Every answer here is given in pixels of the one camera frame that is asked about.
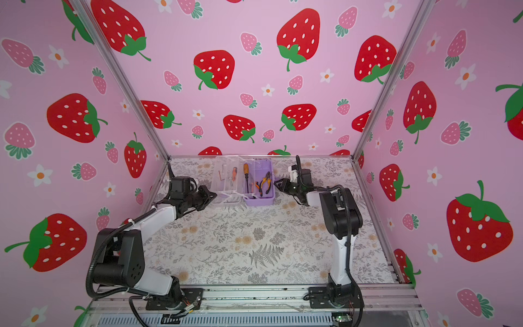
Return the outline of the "purple plastic tool box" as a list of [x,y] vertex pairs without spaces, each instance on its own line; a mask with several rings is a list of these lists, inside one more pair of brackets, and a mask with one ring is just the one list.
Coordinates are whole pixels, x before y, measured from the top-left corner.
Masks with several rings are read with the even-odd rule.
[[215,159],[211,192],[212,204],[233,207],[265,207],[275,203],[273,165],[267,158],[225,156]]

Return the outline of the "wooden handle screwdriver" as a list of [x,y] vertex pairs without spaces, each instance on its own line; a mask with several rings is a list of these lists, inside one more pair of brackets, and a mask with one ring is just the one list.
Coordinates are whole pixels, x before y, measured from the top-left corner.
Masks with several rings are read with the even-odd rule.
[[248,194],[248,193],[250,193],[250,188],[249,188],[249,164],[247,164],[247,163],[243,164],[243,174],[245,177],[245,194]]

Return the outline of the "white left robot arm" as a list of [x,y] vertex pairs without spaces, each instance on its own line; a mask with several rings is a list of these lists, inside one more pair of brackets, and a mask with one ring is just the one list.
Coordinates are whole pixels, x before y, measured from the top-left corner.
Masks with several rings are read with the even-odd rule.
[[166,196],[145,214],[98,232],[85,283],[88,296],[100,299],[127,292],[177,306],[183,297],[179,279],[146,266],[144,242],[177,219],[204,210],[216,197],[194,178],[172,177]]

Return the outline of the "yellow black cutting pliers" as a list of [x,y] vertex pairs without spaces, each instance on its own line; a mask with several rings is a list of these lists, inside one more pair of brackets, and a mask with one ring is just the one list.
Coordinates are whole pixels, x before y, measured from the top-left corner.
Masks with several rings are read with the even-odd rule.
[[268,195],[272,188],[272,174],[270,171],[268,171],[266,173],[266,175],[263,177],[261,182],[264,182],[264,184],[263,184],[264,195]]

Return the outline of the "orange needle nose pliers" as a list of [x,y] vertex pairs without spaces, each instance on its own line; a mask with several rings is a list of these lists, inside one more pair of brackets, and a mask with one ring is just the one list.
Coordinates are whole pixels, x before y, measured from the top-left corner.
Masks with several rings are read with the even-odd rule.
[[264,196],[263,184],[264,182],[256,182],[257,193],[261,198]]

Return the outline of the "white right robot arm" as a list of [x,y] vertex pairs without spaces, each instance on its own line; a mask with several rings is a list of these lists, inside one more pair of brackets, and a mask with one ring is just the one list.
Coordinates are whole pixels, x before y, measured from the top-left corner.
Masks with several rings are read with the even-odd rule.
[[289,167],[290,176],[275,183],[276,188],[299,205],[321,210],[324,225],[334,237],[333,262],[328,275],[327,290],[332,302],[356,296],[358,284],[351,274],[354,242],[363,226],[362,214],[351,191],[342,185],[313,185],[309,169],[298,164]]

